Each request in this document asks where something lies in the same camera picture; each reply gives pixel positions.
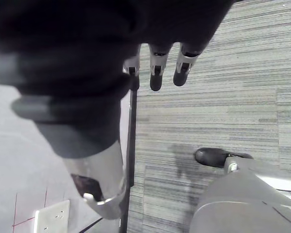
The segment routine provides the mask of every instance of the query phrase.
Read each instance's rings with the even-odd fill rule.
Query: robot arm
[[[126,189],[119,122],[130,76],[122,65],[136,53],[127,40],[138,19],[113,0],[81,2],[0,1],[0,84],[19,90],[14,112],[36,123],[88,205],[113,219]]]
[[[151,45],[151,88],[157,91],[172,43],[185,42],[180,76],[174,79],[181,86],[233,1],[138,1],[144,7],[135,2],[0,0],[0,84],[19,90],[15,113],[36,123],[63,158],[80,195],[108,219],[123,211],[120,100],[133,76],[132,88],[138,88],[138,45]],[[169,21],[160,12],[178,11],[179,4],[190,13],[180,11]],[[160,27],[153,25],[156,19]],[[157,39],[166,46],[157,46]],[[130,75],[123,74],[129,58]]]

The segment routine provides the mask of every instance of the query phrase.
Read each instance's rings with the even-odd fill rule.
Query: white outlet cover
[[[35,212],[34,233],[67,233],[69,200]]]

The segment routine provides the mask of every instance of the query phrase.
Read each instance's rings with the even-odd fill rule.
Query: black cable
[[[98,222],[100,222],[103,219],[103,217],[99,218],[97,221],[95,221],[94,223],[91,223],[89,226],[87,226],[86,228],[82,229],[79,233],[85,233],[86,231],[88,231],[90,228],[92,228],[94,225],[96,225]]]

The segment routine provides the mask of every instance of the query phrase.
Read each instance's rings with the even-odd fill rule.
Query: black rubber covering
[[[249,154],[229,152],[220,148],[200,148],[194,154],[198,163],[219,168],[223,168],[226,158],[231,156],[253,159]]]

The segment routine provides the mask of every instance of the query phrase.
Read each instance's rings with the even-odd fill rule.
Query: gray floor
[[[208,184],[222,174],[194,162],[200,147],[250,153],[291,171],[291,0],[236,3],[183,87],[149,88],[141,50],[136,185],[128,232],[185,233]]]

